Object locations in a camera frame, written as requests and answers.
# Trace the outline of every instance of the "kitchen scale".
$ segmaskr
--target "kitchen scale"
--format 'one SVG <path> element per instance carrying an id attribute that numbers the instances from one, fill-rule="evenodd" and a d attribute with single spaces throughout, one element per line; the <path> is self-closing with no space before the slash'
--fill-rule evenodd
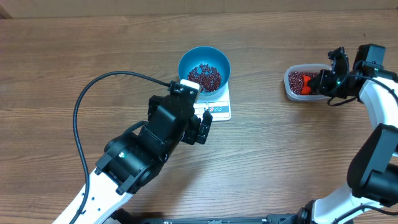
<path id="1" fill-rule="evenodd" d="M 213 121 L 229 121 L 231 119 L 231 101 L 229 100 L 228 82 L 214 95 L 199 96 L 193 107 L 195 114 L 200 119 L 208 109 L 213 116 Z"/>

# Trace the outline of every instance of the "wood grain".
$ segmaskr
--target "wood grain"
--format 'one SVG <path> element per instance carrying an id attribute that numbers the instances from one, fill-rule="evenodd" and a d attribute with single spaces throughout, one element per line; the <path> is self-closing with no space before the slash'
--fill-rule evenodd
<path id="1" fill-rule="evenodd" d="M 0 0 L 10 17 L 395 9 L 398 0 Z"/>
<path id="2" fill-rule="evenodd" d="M 1 20 L 0 30 L 0 223 L 51 223 L 80 190 L 72 111 L 103 73 L 169 81 L 193 47 L 228 56 L 231 121 L 213 123 L 203 146 L 179 145 L 124 206 L 195 218 L 292 213 L 344 183 L 371 133 L 367 112 L 359 103 L 289 101 L 282 80 L 290 66 L 329 63 L 327 51 L 341 45 L 352 61 L 359 45 L 375 43 L 388 48 L 386 68 L 398 71 L 396 10 Z M 124 75 L 90 89 L 78 118 L 90 170 L 110 139 L 146 119 L 148 99 L 166 94 Z M 396 218 L 356 219 L 375 222 Z"/>

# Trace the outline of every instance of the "camera on robot arm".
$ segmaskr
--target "camera on robot arm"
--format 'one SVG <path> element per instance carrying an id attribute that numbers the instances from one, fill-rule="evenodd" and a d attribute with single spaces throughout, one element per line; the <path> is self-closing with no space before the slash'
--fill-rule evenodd
<path id="1" fill-rule="evenodd" d="M 111 140 L 96 163 L 96 174 L 105 172 L 118 184 L 116 192 L 135 194 L 156 177 L 177 144 L 204 144 L 212 115 L 205 111 L 202 120 L 193 104 L 201 91 L 197 83 L 172 81 L 167 96 L 152 96 L 148 121 L 140 121 Z M 138 135 L 133 131 L 141 128 Z"/>

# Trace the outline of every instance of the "black cable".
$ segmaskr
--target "black cable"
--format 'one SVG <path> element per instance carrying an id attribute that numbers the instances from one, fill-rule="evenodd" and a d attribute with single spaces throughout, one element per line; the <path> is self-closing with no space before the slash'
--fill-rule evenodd
<path id="1" fill-rule="evenodd" d="M 356 99 L 358 99 L 358 97 L 352 97 L 351 99 L 348 99 L 348 100 L 345 100 L 345 101 L 343 101 L 343 102 L 339 102 L 339 103 L 335 103 L 335 104 L 330 104 L 330 102 L 332 101 L 334 99 L 334 97 L 331 97 L 329 100 L 328 100 L 328 105 L 329 106 L 340 106 L 340 105 L 343 105 L 343 104 L 345 104 L 345 103 L 349 103 L 349 102 L 351 102 L 351 101 L 354 101 L 354 100 L 356 100 Z"/>
<path id="2" fill-rule="evenodd" d="M 396 95 L 395 90 L 389 88 L 386 84 L 380 82 L 379 80 L 376 80 L 376 79 L 371 78 L 371 77 L 365 77 L 365 76 L 362 76 L 362 75 L 345 75 L 345 76 L 344 76 L 344 80 L 343 80 L 344 82 L 346 81 L 346 78 L 362 78 L 362 79 L 371 80 L 372 82 L 377 83 L 378 85 L 380 85 L 380 86 L 382 86 L 383 88 L 385 88 L 389 93 L 391 93 L 392 97 L 396 100 L 397 105 L 398 105 L 398 96 Z M 328 100 L 328 105 L 329 105 L 329 106 L 339 106 L 339 105 L 343 105 L 343 104 L 345 104 L 345 103 L 349 103 L 349 102 L 354 101 L 354 100 L 357 99 L 357 97 L 354 97 L 354 98 L 348 99 L 348 100 L 346 100 L 346 101 L 343 101 L 343 102 L 340 102 L 340 103 L 336 103 L 336 104 L 334 104 L 334 105 L 331 105 L 330 102 L 332 101 L 333 98 L 334 98 L 334 97 L 332 97 L 332 98 L 330 98 L 330 99 Z"/>
<path id="3" fill-rule="evenodd" d="M 152 81 L 152 82 L 156 82 L 158 84 L 161 84 L 163 86 L 167 86 L 170 87 L 169 83 L 165 83 L 162 81 L 159 81 L 155 78 L 151 78 L 139 73 L 135 73 L 135 72 L 128 72 L 128 71 L 115 71 L 115 72 L 109 72 L 106 73 L 104 75 L 101 75 L 97 78 L 95 78 L 93 81 L 91 81 L 89 84 L 87 84 L 87 86 L 83 89 L 83 91 L 81 91 L 80 96 L 77 98 L 76 101 L 76 105 L 75 105 L 75 109 L 73 110 L 73 134 L 75 135 L 75 141 L 76 141 L 76 145 L 77 145 L 77 150 L 79 152 L 80 155 L 80 159 L 81 159 L 81 164 L 83 165 L 83 170 L 85 173 L 85 179 L 86 179 L 86 187 L 85 187 L 85 193 L 84 193 L 84 197 L 83 197 L 83 201 L 81 202 L 81 205 L 79 207 L 79 209 L 76 212 L 76 215 L 73 217 L 73 219 L 70 221 L 69 224 L 74 224 L 77 220 L 77 218 L 79 217 L 79 215 L 82 213 L 86 202 L 87 202 L 87 198 L 88 198 L 88 192 L 90 190 L 90 175 L 88 173 L 88 168 L 87 168 L 87 163 L 86 163 L 86 159 L 85 159 L 85 155 L 83 153 L 83 149 L 81 148 L 81 143 L 80 143 L 80 138 L 79 138 L 79 134 L 77 131 L 77 112 L 79 110 L 79 106 L 80 106 L 80 102 L 83 99 L 83 96 L 85 95 L 85 93 L 87 92 L 87 90 L 94 85 L 94 83 L 100 81 L 103 78 L 109 77 L 111 75 L 133 75 L 136 77 L 140 77 L 140 78 L 144 78 L 146 80 Z"/>
<path id="4" fill-rule="evenodd" d="M 358 61 L 354 64 L 353 70 L 357 70 L 356 68 L 357 68 L 358 65 L 359 65 L 360 63 L 362 63 L 362 62 L 364 62 L 364 60 L 358 60 Z"/>
<path id="5" fill-rule="evenodd" d="M 122 136 L 123 136 L 123 137 L 127 137 L 127 136 L 130 135 L 134 130 L 136 130 L 137 128 L 139 128 L 139 127 L 141 127 L 142 125 L 147 124 L 147 123 L 148 123 L 147 121 L 139 121 L 139 122 L 133 124 L 132 126 L 130 126 L 130 128 L 127 128 L 127 129 L 123 132 Z"/>
<path id="6" fill-rule="evenodd" d="M 343 219 L 349 217 L 350 215 L 352 215 L 352 214 L 354 214 L 354 213 L 356 213 L 356 212 L 358 212 L 360 210 L 362 210 L 362 212 L 365 212 L 365 209 L 375 210 L 375 211 L 380 212 L 380 213 L 385 214 L 385 215 L 398 216 L 398 212 L 388 212 L 388 211 L 385 211 L 383 209 L 376 208 L 376 207 L 373 207 L 373 206 L 370 206 L 370 205 L 360 205 L 358 208 L 355 208 L 354 210 L 352 210 L 352 211 L 350 211 L 350 212 L 348 212 L 348 213 L 336 218 L 335 221 L 332 224 L 338 224 Z"/>

